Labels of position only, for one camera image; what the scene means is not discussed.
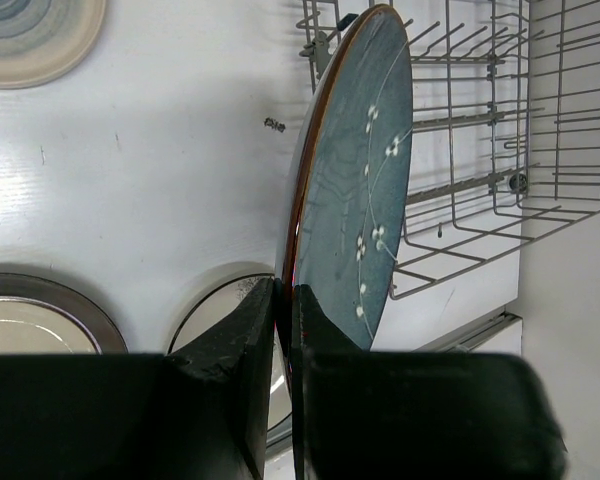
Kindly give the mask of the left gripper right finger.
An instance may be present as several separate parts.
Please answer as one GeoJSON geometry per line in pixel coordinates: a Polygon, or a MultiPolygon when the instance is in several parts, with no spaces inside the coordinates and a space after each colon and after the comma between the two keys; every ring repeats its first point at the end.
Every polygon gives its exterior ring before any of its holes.
{"type": "Polygon", "coordinates": [[[374,352],[295,289],[290,368],[300,479],[561,479],[561,429],[541,380],[492,353],[374,352]]]}

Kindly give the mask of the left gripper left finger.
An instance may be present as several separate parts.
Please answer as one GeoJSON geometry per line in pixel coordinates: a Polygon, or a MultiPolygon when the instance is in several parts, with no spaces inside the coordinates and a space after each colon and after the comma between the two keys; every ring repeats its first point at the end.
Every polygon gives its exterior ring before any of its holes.
{"type": "Polygon", "coordinates": [[[273,293],[168,355],[0,355],[0,479],[261,478],[273,293]]]}

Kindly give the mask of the blue floral plate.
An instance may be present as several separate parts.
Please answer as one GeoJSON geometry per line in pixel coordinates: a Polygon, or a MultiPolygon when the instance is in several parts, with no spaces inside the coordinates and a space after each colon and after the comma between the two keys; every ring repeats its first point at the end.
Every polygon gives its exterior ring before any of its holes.
{"type": "Polygon", "coordinates": [[[300,129],[275,261],[290,304],[308,286],[326,317],[369,349],[391,287],[413,140],[409,40],[391,6],[358,15],[300,129]]]}

